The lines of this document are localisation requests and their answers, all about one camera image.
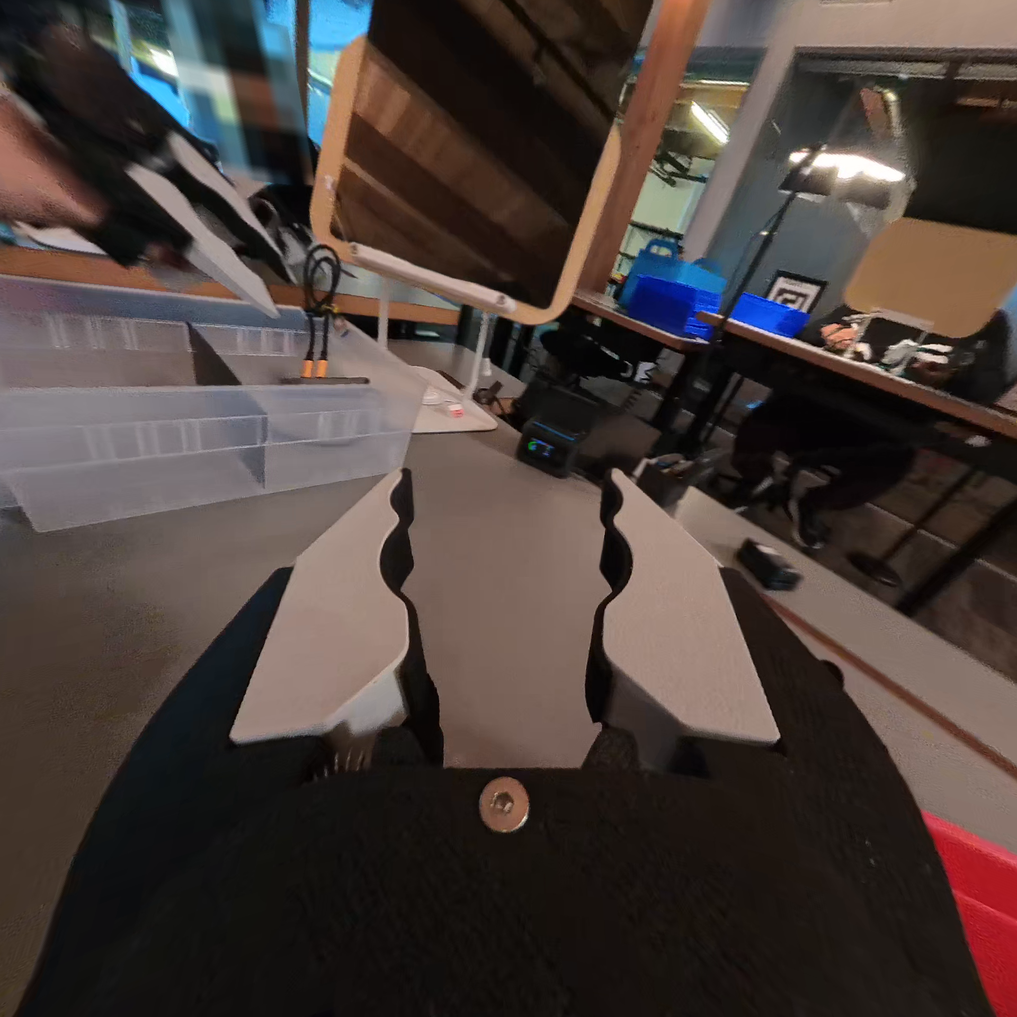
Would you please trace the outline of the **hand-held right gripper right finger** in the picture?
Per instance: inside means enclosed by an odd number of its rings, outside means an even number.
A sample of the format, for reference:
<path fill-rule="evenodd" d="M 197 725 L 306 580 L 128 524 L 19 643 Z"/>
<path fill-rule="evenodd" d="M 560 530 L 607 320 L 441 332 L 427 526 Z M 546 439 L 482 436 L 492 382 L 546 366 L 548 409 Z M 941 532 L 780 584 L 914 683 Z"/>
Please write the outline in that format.
<path fill-rule="evenodd" d="M 618 469 L 604 477 L 586 677 L 591 718 L 675 770 L 697 741 L 777 747 L 780 734 L 716 558 Z"/>

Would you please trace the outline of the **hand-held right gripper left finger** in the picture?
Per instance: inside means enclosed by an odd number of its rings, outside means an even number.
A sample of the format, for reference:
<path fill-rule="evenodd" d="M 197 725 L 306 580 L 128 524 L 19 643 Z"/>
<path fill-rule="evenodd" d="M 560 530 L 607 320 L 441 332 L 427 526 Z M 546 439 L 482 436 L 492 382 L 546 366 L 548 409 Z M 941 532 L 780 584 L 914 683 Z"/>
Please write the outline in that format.
<path fill-rule="evenodd" d="M 360 767 L 408 729 L 443 765 L 439 692 L 417 611 L 412 473 L 384 476 L 295 560 L 230 731 L 237 746 L 312 737 Z"/>

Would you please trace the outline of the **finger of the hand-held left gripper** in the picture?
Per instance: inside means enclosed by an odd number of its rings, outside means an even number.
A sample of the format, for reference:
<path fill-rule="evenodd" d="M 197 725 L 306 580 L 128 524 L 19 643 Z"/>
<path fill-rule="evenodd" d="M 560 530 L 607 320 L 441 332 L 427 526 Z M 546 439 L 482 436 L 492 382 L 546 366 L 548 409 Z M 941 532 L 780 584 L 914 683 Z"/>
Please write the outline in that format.
<path fill-rule="evenodd" d="M 280 316 L 270 289 L 261 278 L 240 260 L 226 241 L 210 230 L 210 226 L 174 184 L 137 164 L 129 165 L 126 174 L 190 237 L 184 250 L 187 261 L 270 318 Z"/>
<path fill-rule="evenodd" d="M 265 265 L 282 282 L 293 283 L 280 248 L 230 181 L 188 135 L 169 131 L 165 138 L 166 178 L 194 210 L 207 212 L 244 256 Z"/>

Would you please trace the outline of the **orange-plug cable yellow tie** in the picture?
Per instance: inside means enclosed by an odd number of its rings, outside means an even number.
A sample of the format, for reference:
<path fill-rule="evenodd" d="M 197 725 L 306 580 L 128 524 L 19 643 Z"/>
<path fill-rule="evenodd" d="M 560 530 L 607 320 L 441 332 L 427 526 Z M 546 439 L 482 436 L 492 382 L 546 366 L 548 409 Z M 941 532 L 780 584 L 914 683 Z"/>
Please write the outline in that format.
<path fill-rule="evenodd" d="M 328 245 L 315 245 L 308 253 L 304 274 L 304 295 L 309 321 L 307 377 L 327 375 L 330 343 L 337 317 L 337 295 L 343 267 Z"/>

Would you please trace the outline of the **clear plastic bin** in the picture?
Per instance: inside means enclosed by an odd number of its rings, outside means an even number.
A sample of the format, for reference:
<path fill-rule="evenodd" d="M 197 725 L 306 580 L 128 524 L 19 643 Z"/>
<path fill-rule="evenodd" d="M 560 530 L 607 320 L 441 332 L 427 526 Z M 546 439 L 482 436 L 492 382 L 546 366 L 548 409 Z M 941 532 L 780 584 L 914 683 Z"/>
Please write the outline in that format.
<path fill-rule="evenodd" d="M 2 508 L 38 532 L 386 475 L 425 381 L 338 322 L 292 387 L 306 319 L 235 300 L 2 277 Z"/>

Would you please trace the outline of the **red plastic bin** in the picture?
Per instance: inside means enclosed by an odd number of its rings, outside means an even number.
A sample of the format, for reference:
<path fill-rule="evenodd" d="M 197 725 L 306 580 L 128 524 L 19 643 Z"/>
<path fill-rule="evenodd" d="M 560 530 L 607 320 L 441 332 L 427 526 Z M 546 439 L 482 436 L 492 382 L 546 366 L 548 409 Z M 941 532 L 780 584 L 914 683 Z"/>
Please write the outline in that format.
<path fill-rule="evenodd" d="M 1016 1015 L 1016 857 L 923 813 L 957 904 L 971 955 L 998 1016 Z"/>

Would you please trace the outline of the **small black box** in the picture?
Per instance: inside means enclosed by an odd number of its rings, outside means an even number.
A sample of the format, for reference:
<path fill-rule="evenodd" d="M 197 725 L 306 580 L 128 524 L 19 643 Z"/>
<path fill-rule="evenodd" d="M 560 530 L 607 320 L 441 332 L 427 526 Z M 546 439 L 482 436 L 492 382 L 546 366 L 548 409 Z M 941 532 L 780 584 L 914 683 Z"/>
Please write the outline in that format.
<path fill-rule="evenodd" d="M 800 571 L 789 563 L 776 549 L 745 539 L 735 554 L 737 563 L 765 590 L 792 592 L 802 581 Z"/>

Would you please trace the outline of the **white rounded tray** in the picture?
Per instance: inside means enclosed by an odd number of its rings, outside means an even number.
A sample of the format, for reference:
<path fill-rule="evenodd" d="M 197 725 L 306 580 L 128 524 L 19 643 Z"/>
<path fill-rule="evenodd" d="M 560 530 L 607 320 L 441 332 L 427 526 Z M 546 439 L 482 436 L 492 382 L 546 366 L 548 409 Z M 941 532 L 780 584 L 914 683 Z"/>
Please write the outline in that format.
<path fill-rule="evenodd" d="M 442 374 L 422 366 L 411 369 L 426 383 L 413 435 L 479 433 L 497 428 L 496 419 L 485 408 Z"/>

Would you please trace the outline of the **black office chair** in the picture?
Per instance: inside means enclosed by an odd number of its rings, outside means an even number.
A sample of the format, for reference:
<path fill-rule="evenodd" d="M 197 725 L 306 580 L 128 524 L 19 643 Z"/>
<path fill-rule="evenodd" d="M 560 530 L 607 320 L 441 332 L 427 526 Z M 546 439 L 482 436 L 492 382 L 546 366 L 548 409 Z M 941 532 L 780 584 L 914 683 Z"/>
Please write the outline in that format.
<path fill-rule="evenodd" d="M 559 324 L 540 337 L 543 351 L 570 379 L 603 378 L 644 386 L 656 369 L 662 346 L 617 324 Z"/>

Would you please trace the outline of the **wooden desk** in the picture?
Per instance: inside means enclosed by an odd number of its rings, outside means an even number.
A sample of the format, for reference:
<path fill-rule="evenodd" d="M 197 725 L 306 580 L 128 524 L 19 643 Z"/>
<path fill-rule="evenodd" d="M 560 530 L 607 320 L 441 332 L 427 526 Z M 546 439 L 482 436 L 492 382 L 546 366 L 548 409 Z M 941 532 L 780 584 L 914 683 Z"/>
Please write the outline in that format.
<path fill-rule="evenodd" d="M 629 333 L 646 338 L 658 347 L 682 356 L 680 366 L 665 388 L 660 406 L 651 421 L 662 434 L 675 432 L 693 377 L 701 366 L 700 359 L 710 351 L 709 341 L 705 338 L 672 334 L 631 318 L 627 312 L 618 307 L 615 299 L 604 294 L 578 289 L 569 306 L 592 317 L 614 323 Z"/>
<path fill-rule="evenodd" d="M 713 327 L 706 356 L 720 367 L 684 437 L 705 441 L 706 427 L 731 377 L 767 388 L 788 388 L 872 422 L 914 447 L 936 451 L 977 473 L 1016 481 L 1015 414 L 962 400 L 938 388 L 847 360 L 791 337 L 781 337 L 714 313 L 699 314 Z"/>

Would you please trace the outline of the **metal helping hand tool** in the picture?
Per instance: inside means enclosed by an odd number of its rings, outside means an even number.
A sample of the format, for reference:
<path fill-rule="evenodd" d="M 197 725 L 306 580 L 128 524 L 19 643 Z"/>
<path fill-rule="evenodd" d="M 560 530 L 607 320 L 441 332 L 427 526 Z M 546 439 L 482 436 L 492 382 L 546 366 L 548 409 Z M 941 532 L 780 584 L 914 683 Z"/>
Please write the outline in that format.
<path fill-rule="evenodd" d="M 819 328 L 823 349 L 846 361 L 895 376 L 910 368 L 948 369 L 955 347 L 917 325 L 863 313 L 848 313 Z"/>

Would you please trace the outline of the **framed printed tag sign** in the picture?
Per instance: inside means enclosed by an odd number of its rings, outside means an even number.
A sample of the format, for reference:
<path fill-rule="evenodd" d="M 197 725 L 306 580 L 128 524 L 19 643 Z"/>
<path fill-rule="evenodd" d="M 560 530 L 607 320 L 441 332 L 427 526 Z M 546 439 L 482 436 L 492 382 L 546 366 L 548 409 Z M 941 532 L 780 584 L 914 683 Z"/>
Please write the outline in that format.
<path fill-rule="evenodd" d="M 800 273 L 780 270 L 767 286 L 765 298 L 773 303 L 812 315 L 828 288 L 828 282 Z"/>

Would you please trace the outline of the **light blue crate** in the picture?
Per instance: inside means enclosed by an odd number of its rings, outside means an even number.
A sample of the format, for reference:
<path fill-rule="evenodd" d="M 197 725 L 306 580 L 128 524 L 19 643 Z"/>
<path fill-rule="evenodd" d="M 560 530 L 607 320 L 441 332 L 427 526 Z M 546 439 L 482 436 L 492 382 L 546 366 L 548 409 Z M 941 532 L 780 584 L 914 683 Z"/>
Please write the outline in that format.
<path fill-rule="evenodd" d="M 722 276 L 715 262 L 699 258 L 686 261 L 681 254 L 680 242 L 675 238 L 654 238 L 637 254 L 632 263 L 620 295 L 617 297 L 619 307 L 629 308 L 629 302 L 635 293 L 642 276 L 678 283 L 693 287 L 712 297 L 703 297 L 698 304 L 704 309 L 717 312 L 721 298 L 727 288 L 727 281 Z"/>

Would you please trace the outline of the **bright studio lamp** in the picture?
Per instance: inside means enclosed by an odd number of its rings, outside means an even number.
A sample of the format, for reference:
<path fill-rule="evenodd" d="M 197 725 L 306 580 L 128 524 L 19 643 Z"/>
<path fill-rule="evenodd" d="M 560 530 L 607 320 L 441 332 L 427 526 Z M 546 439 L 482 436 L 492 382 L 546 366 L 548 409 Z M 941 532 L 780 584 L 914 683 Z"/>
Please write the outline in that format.
<path fill-rule="evenodd" d="M 833 198 L 865 210 L 888 210 L 907 175 L 868 156 L 825 147 L 796 149 L 787 160 L 779 191 Z"/>

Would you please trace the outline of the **wooden post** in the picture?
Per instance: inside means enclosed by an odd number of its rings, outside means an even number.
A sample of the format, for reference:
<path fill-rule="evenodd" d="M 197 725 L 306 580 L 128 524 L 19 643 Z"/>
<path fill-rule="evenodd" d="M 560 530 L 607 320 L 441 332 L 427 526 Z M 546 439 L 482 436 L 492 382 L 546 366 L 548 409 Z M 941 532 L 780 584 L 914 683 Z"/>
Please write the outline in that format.
<path fill-rule="evenodd" d="M 614 267 L 663 130 L 680 94 L 710 1 L 664 1 L 620 126 L 613 184 L 579 276 L 578 290 L 602 293 Z"/>

